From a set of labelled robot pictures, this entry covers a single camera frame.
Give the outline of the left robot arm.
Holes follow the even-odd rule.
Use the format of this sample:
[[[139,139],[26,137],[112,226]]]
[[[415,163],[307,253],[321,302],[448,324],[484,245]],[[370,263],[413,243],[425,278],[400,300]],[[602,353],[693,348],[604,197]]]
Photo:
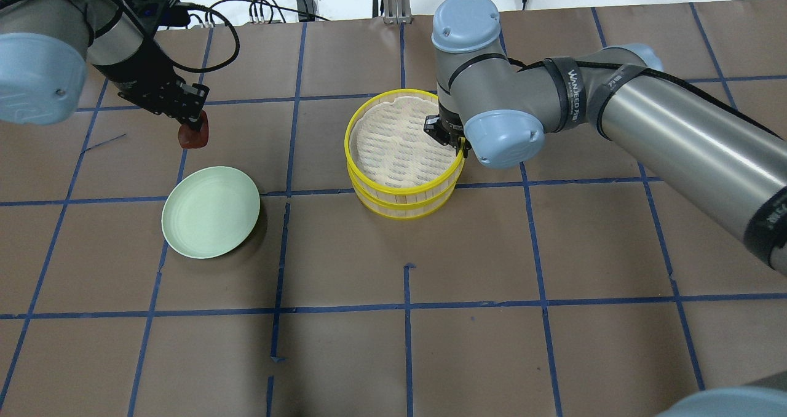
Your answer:
[[[154,40],[188,22],[180,0],[2,0],[2,121],[64,122],[93,66],[124,100],[203,131],[208,87],[186,83]]]

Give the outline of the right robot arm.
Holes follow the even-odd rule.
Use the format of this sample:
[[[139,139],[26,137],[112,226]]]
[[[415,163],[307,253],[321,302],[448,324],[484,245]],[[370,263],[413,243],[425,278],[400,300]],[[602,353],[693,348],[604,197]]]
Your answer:
[[[524,64],[492,0],[445,0],[431,22],[438,114],[424,131],[492,169],[522,167],[549,133],[592,126],[785,273],[785,140],[664,72],[645,44]]]

